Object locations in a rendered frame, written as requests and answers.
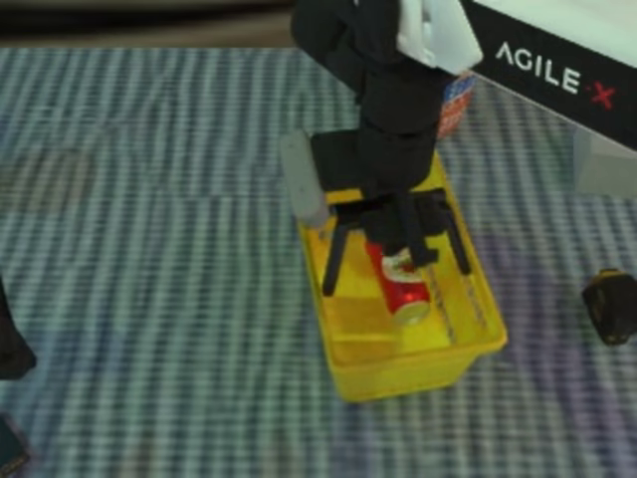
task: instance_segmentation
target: gray tabletop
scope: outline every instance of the gray tabletop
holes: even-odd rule
[[[356,122],[294,51],[0,52],[0,268],[39,356],[0,383],[29,477],[634,477],[637,351],[579,300],[637,206],[576,196],[570,129],[479,84],[441,153],[510,329],[455,386],[348,405],[277,158]]]

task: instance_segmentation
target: soda can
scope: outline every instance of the soda can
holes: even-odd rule
[[[409,325],[425,319],[431,308],[431,295],[413,266],[409,251],[385,256],[379,245],[370,242],[366,243],[366,250],[393,320]]]

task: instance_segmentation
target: yellow box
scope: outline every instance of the yellow box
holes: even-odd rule
[[[420,324],[397,326],[392,321],[362,232],[350,233],[335,293],[324,297],[321,282],[333,221],[322,231],[301,227],[327,363],[346,401],[450,385],[476,358],[507,343],[498,305],[436,155],[429,178],[416,190],[438,187],[447,191],[473,272],[460,274],[446,234],[428,238],[427,244],[439,250],[440,260],[426,270],[432,307]],[[327,201],[359,197],[359,191],[344,191],[329,194]]]

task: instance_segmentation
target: black cable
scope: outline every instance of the black cable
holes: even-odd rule
[[[0,8],[0,39],[124,33],[286,13],[292,2],[148,8]]]

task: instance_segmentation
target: yellow container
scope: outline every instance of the yellow container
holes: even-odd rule
[[[322,231],[301,227],[327,363],[342,398],[361,402],[428,390],[456,382],[472,362],[500,350],[507,330],[460,215],[438,155],[416,190],[444,187],[472,266],[462,276],[447,235],[427,239],[440,260],[425,275],[432,307],[421,323],[399,326],[387,311],[364,248],[364,235],[349,235],[332,297],[321,293],[333,221]],[[328,195],[329,203],[360,198],[359,191]]]

